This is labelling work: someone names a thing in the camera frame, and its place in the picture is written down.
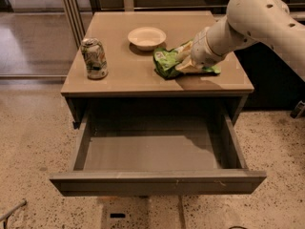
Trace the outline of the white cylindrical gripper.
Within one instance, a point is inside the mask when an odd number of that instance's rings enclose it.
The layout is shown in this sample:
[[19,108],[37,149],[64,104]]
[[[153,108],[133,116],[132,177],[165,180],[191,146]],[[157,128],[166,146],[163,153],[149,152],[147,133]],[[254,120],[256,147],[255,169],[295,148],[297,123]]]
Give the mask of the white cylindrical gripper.
[[211,67],[224,60],[224,55],[218,55],[209,46],[208,29],[200,31],[192,41],[175,49],[175,60],[179,63],[175,69],[181,73],[202,73],[203,67]]

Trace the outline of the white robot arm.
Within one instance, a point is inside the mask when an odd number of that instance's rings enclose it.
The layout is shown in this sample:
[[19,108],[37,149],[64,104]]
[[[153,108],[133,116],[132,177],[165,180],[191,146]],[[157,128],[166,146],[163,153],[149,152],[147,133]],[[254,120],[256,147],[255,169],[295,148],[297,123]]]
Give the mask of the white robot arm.
[[273,50],[305,80],[305,26],[289,14],[281,0],[230,0],[226,15],[193,39],[178,54],[175,67],[183,73],[199,73],[223,61],[230,52],[260,42]]

